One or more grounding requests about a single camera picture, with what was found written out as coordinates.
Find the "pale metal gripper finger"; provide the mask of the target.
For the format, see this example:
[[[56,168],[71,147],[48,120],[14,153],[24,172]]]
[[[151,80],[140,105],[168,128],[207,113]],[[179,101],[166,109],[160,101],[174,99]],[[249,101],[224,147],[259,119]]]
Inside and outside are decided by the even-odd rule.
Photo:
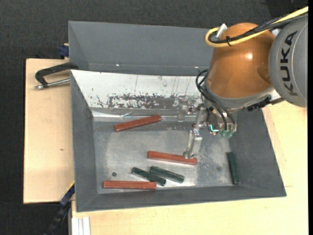
[[[201,143],[202,143],[202,137],[193,137],[192,139],[192,143],[191,143],[191,158],[195,157],[201,147]]]
[[[194,132],[192,130],[189,131],[188,135],[188,143],[187,143],[187,148],[184,151],[183,155],[186,159],[190,159],[196,155],[194,151]]]

